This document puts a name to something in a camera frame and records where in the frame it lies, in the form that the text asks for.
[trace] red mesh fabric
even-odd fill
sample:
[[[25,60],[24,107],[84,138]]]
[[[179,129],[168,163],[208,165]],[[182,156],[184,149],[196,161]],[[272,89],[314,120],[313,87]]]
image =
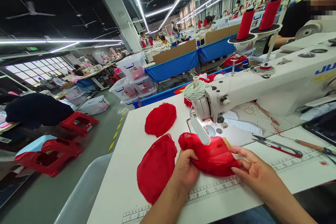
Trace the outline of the red mesh fabric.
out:
[[[162,103],[153,109],[146,118],[145,132],[156,137],[166,133],[176,120],[176,108],[169,103]]]
[[[198,160],[191,160],[204,173],[226,177],[234,175],[230,167],[240,168],[223,139],[219,136],[211,137],[211,143],[204,145],[196,134],[183,133],[180,135],[178,142],[182,150],[194,150]]]
[[[170,134],[158,139],[144,155],[136,171],[138,187],[145,199],[154,204],[173,174],[177,149]]]

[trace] yellow floor line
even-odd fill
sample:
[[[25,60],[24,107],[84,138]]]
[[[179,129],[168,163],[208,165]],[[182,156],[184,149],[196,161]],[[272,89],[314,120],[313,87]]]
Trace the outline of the yellow floor line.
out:
[[[112,150],[112,147],[113,147],[113,145],[114,145],[114,141],[115,141],[115,139],[116,139],[116,137],[117,137],[117,135],[118,135],[118,131],[119,131],[121,122],[122,122],[123,119],[124,119],[124,114],[125,114],[125,112],[126,112],[126,108],[124,109],[123,115],[122,115],[122,117],[121,117],[121,119],[120,119],[119,125],[118,125],[118,127],[117,127],[117,131],[116,131],[115,134],[114,134],[113,141],[112,141],[111,146],[110,146],[110,148],[109,148],[109,150],[108,150],[108,153],[110,153],[110,151]]]

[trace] thread spool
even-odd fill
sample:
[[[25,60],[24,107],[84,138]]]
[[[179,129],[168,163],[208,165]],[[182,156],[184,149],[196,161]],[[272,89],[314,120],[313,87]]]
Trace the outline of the thread spool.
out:
[[[241,25],[239,27],[237,40],[244,40],[247,39],[247,37],[249,36],[254,13],[255,13],[254,8],[247,9],[245,11],[243,18],[241,20]]]
[[[278,13],[279,7],[281,4],[281,0],[271,0],[266,7],[264,17],[261,20],[259,30],[264,31],[268,30],[272,27],[275,16]]]

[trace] juki logo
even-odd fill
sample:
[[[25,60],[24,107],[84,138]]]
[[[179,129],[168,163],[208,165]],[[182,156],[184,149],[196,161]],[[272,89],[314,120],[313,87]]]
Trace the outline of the juki logo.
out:
[[[324,66],[324,67],[322,68],[321,71],[316,71],[316,72],[315,72],[315,75],[316,75],[316,74],[321,74],[321,73],[323,73],[323,72],[327,72],[327,71],[329,71],[329,70],[333,70],[333,69],[335,69],[335,68],[336,68],[336,62],[334,63],[333,66],[331,66],[331,64]]]

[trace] window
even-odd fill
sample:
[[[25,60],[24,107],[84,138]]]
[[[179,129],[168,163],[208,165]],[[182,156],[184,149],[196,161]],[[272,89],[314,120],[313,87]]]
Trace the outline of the window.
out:
[[[8,71],[35,87],[40,85],[39,78],[50,79],[51,77],[48,74],[60,75],[61,73],[58,71],[60,68],[73,69],[73,67],[61,57],[6,66]]]

